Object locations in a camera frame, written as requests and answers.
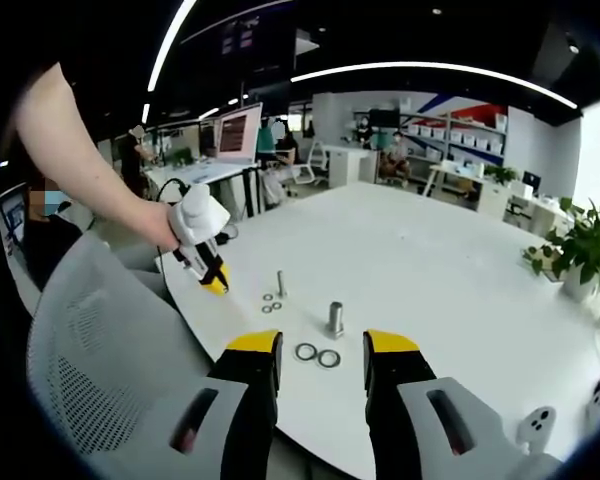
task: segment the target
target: hand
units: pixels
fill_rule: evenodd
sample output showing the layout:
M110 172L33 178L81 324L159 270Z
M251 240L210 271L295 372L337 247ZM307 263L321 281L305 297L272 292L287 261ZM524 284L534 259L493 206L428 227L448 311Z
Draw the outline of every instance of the hand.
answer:
M160 247L163 252L177 249L180 242L171 230L167 215L171 207L161 202L140 202L131 228L152 245Z

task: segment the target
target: curved light strip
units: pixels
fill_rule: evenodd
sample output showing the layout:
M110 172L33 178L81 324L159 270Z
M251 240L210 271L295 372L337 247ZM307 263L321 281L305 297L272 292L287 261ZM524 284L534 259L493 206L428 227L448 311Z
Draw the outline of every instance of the curved light strip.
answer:
M207 118L209 115L213 115L214 113L218 113L220 111L220 109L218 107L216 108L212 108L211 110L209 110L208 112L204 112L202 115L200 115L198 117L198 120L204 120L205 118Z
M325 75L331 75L333 73L353 72L356 70L371 70L374 68L391 68L391 67L411 67L411 68L440 68L443 70L456 70L459 72L476 73L478 75L486 75L487 77L498 78L507 82L515 83L517 85L530 88L535 90L547 97L551 97L554 100L566 105L569 108L576 109L578 105L573 103L571 100L558 95L557 93L547 90L539 85L536 85L526 80L521 80L511 75L505 75L504 73L493 72L491 70L485 70L483 68L467 67L464 65L455 65L453 63L437 63L437 62L377 62L377 63L363 63L360 65L349 65L347 67L329 68L328 70L321 70L319 72L307 73L305 75L299 75L291 79L292 82L301 82L303 80L309 80L310 78L323 77Z
M149 78L149 86L147 87L148 92L153 92L153 90L156 88L156 83L158 83L158 77L160 76L160 70L162 70L164 61L167 59L167 54L171 49L171 44L173 44L173 41L178 34L178 30L180 30L184 20L187 18L187 15L189 15L189 11L197 1L198 0L184 0L176 12L175 17L173 17L171 25L169 25L169 30L167 30L164 40L162 40L162 45L160 46L158 56L156 57L156 63L153 65L151 78Z
M147 117L149 116L149 107L151 105L149 105L148 103L144 104L144 107L142 107L142 123L147 123Z

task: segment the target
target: black ceiling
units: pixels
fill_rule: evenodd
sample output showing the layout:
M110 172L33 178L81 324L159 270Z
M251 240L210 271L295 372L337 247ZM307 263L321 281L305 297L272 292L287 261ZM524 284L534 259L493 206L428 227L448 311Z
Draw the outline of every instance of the black ceiling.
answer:
M209 108L226 105L238 95L242 80L247 89L261 86L261 77L237 73L226 63L201 63L206 49L217 48L209 45L208 34L181 42L208 25L265 2L198 0L174 42L155 92L147 93L155 57L180 3L146 0L139 8L114 2L92 9L91 16L85 17L93 28L74 55L63 61L63 68L94 137L116 135L133 126L141 118L144 103L151 103L148 123L157 124L169 121L172 112L189 111L197 117ZM544 1L534 2L533 7L470 3L374 0L354 7L345 0L300 0L270 6L263 12L292 12L279 17L279 38L285 29L295 31L297 27L320 44L319 49L298 57L298 74L366 62L440 61L529 80L581 106L600 98L600 1L577 8L569 2L560 2L560 8ZM433 8L440 8L442 14L434 15ZM569 51L567 35L577 42L579 54ZM268 41L258 48L268 50L271 58L285 57L279 58L280 64L291 65L293 52L278 43ZM283 81L291 73L286 68L272 72L267 81ZM501 80L432 69L332 75L293 84L291 99L310 98L319 91L361 89L465 95L516 105L552 124L578 114L555 100Z

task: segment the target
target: white desk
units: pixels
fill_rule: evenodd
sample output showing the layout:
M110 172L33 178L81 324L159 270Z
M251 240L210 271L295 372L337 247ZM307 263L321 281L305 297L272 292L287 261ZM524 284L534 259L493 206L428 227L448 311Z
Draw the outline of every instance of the white desk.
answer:
M464 178L472 182L477 182L482 185L480 191L480 198L478 200L478 206L476 211L481 215L487 215L496 220L503 220L505 211L509 199L511 198L512 191L503 186L499 185L489 179L476 177L475 175L458 172L455 169L444 168L441 165L434 165L431 167L431 173L429 174L429 180L427 186L423 190L422 194L428 196L431 191L431 187L437 175L438 177L438 190L442 190L442 183L444 182L445 174L453 175L458 178Z
M221 180L230 179L238 175L243 177L243 191L236 192L234 189L234 195L244 196L245 207L249 217L254 214L254 190L256 191L256 202L259 196L259 182L254 183L249 172L254 168L253 165L240 165L233 163L219 163L219 162L200 162L193 165L187 165L182 168L174 168L173 166L153 168L145 170L144 173L147 175L149 180L153 182L158 190L170 179L179 178L186 184L202 183L211 184ZM165 188L162 197L164 201L177 202L180 200L181 195L178 191L176 184L169 185ZM236 203L241 203L242 199L235 199Z
M202 347L218 359L235 337L284 333L277 426L317 457L375 478L365 423L362 332L412 338L438 377L451 376L503 417L511 439L536 407L553 405L548 453L578 441L583 406L600 378L594 319L536 277L521 249L538 238L503 222L408 192L356 183L259 215L220 247L230 292L201 288L171 254L167 286ZM263 314L283 270L283 307ZM323 334L330 302L345 334ZM333 370L295 359L300 342L340 352Z
M329 153L329 188L342 187L363 181L375 183L377 153L355 147L323 145Z
M559 205L535 197L525 198L517 193L513 193L512 196L534 206L531 223L529 224L531 233L544 238L553 228L557 228L558 231L563 233L571 228L569 216L560 209Z

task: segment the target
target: metal washer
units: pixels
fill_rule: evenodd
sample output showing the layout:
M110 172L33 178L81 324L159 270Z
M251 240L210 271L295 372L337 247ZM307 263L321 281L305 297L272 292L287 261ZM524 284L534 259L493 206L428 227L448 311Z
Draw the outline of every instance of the metal washer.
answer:
M324 362L322 361L322 357L323 357L325 354L328 354L328 353L331 353L331 354L335 355L335 357L336 357L336 360L335 360L335 362L333 362L333 363L332 363L332 364L330 364L330 365L329 365L329 364L326 364L326 363L324 363ZM340 354L339 354L338 352L336 352L335 350L322 350L322 351L321 351L321 352L318 354L318 363L319 363L320 365L322 365L324 368L335 368L335 367L337 367L338 365L340 365L340 361L341 361Z
M300 350L303 349L304 347L309 347L313 351L313 353L311 354L310 357L303 357L302 355L300 355ZM318 356L318 349L314 345L311 345L310 343L299 343L298 345L296 345L296 357L298 357L303 362L308 362L309 360L313 360L317 356Z

